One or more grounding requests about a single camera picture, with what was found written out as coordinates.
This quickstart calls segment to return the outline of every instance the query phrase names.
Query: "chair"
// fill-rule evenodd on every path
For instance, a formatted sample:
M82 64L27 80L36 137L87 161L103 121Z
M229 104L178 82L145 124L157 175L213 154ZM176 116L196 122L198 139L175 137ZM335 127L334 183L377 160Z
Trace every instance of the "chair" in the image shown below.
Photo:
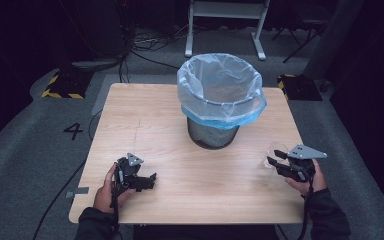
M298 49L283 60L283 63L286 63L315 37L320 36L323 33L332 16L325 7L318 4L304 3L297 0L286 0L284 5L285 14L291 16L290 22L285 23L272 40L275 40L284 30L287 29L299 45ZM293 31L296 29L308 31L307 38L303 43L300 43L294 35Z

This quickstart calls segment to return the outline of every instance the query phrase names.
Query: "clear plastic bag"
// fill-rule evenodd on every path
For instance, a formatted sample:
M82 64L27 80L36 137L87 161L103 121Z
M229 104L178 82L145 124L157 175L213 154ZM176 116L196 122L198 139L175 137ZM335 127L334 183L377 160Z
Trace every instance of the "clear plastic bag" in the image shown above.
M267 106L261 75L230 54L192 57L177 72L177 91L188 118L219 129L249 124Z

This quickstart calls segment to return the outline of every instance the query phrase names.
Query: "wooden table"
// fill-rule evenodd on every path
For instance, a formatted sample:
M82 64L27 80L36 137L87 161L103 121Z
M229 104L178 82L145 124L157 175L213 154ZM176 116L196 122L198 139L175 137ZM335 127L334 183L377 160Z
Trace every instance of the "wooden table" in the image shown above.
M112 85L79 183L89 193L75 196L70 221L93 205L113 162L131 152L145 161L138 175L156 172L157 180L123 205L122 223L301 222L299 192L262 163L270 143L292 149L301 138L282 91L263 91L260 117L226 148L207 150L189 137L176 85Z

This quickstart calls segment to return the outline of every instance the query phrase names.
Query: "black sleeve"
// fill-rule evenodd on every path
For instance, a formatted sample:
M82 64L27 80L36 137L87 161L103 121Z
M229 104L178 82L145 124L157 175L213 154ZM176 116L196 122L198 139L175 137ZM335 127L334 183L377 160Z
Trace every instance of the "black sleeve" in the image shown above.
M311 239L349 239L351 230L347 217L332 199L329 189L313 194L309 201L308 212L313 220Z
M79 227L75 240L110 239L112 224L116 221L115 219L115 214L104 213L91 207L86 208L79 217Z

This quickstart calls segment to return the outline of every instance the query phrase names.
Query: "gray floor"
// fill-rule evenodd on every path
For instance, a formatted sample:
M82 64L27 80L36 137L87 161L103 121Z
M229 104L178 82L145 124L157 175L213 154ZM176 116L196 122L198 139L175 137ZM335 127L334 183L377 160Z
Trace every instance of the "gray floor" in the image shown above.
M201 32L195 36L193 53L236 55L261 73L264 87L276 87L280 74L303 72L317 44L315 41L284 64L282 60L297 47L296 43L287 32L271 41L275 32L263 31L261 39L267 60L259 61L249 35L252 30ZM184 48L185 38L179 38L160 50L138 53L180 67L188 60L184 57ZM176 83L174 68L133 54L127 58L127 66L129 74L126 76L124 67L123 76L131 83ZM49 203L87 157L92 143L89 129L93 137L99 122L99 116L93 118L93 115L102 109L108 86L119 81L118 70L114 67L95 73L83 100L41 97L56 70L44 73L34 83L33 103L0 133L0 239L33 237ZM351 239L384 239L384 196L330 104L332 92L331 88L322 93L323 101L288 103L304 144L329 155L320 163L334 198L348 215L353 232ZM74 123L79 123L84 132L72 141L72 135L63 130ZM81 171L67 189L77 186L80 175ZM68 220L70 206L71 199L60 196L47 214L37 239L73 239L77 225ZM283 225L283 228L290 239L295 239L301 226Z

